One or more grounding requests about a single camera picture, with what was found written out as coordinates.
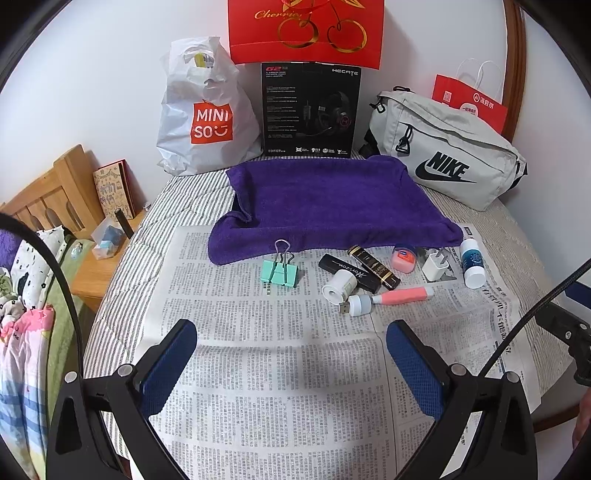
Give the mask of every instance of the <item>metal screw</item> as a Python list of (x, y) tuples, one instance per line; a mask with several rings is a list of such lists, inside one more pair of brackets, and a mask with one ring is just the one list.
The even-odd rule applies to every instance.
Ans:
[(121, 365), (118, 369), (117, 369), (117, 374), (120, 377), (127, 377), (127, 375), (129, 375), (132, 371), (134, 371), (134, 367), (133, 365), (130, 364), (125, 364), (125, 365)]
[(464, 367), (463, 365), (460, 365), (460, 364), (453, 364), (452, 365), (452, 373), (454, 375), (457, 375), (458, 377), (463, 377), (464, 375), (466, 375), (467, 372), (468, 372), (468, 370), (466, 370), (466, 367)]
[(507, 372), (507, 380), (511, 383), (519, 383), (519, 375), (515, 372)]
[(68, 372), (66, 373), (64, 380), (66, 381), (66, 383), (72, 383), (77, 377), (78, 375), (76, 374), (76, 372)]

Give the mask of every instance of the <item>red gift bag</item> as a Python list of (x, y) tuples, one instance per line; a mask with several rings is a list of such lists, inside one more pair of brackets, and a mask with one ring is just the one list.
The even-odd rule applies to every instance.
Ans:
[(228, 0), (234, 63), (322, 61), (379, 68), (384, 0)]
[(501, 134), (505, 126), (507, 107), (477, 90), (482, 81), (482, 67), (485, 63), (488, 62), (484, 62), (480, 66), (475, 85), (476, 88), (471, 87), (457, 78), (437, 75), (431, 98), (437, 102), (445, 103), (452, 108), (464, 110), (470, 112), (472, 115), (476, 115), (478, 118), (482, 118), (497, 133)]

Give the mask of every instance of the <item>white paper bag handle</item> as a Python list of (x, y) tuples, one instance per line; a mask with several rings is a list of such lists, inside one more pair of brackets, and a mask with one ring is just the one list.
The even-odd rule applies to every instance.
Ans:
[[(476, 59), (469, 58), (469, 59), (464, 60), (462, 63), (460, 63), (460, 66), (456, 70), (456, 78), (458, 80), (460, 79), (460, 69), (462, 68), (462, 66), (467, 61), (476, 61)], [(471, 85), (471, 86), (474, 87), (476, 90), (478, 90), (480, 88), (480, 84), (482, 83), (482, 79), (484, 78), (484, 65), (486, 65), (487, 63), (492, 63), (499, 70), (499, 73), (501, 74), (501, 80), (499, 81), (499, 88), (497, 88), (496, 93), (495, 93), (495, 96), (492, 97), (497, 102), (500, 102), (501, 100), (499, 100), (499, 94), (501, 92), (501, 87), (503, 85), (503, 80), (502, 80), (502, 78), (503, 78), (503, 71), (501, 70), (501, 67), (499, 67), (494, 61), (487, 60), (487, 61), (483, 61), (482, 62), (482, 64), (480, 65), (480, 68), (478, 69), (478, 75), (476, 76), (476, 82), (474, 83), (474, 85)]]

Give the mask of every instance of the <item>black box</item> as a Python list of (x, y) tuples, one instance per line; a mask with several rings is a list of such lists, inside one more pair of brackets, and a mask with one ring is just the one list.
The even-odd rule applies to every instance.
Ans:
[(266, 155), (351, 156), (361, 68), (263, 63)]

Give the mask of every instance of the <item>gray waist bag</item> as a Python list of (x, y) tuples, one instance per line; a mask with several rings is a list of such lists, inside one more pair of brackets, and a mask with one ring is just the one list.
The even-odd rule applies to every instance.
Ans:
[(486, 210), (527, 175), (505, 138), (470, 113), (407, 91), (382, 92), (360, 152), (391, 155), (421, 185)]

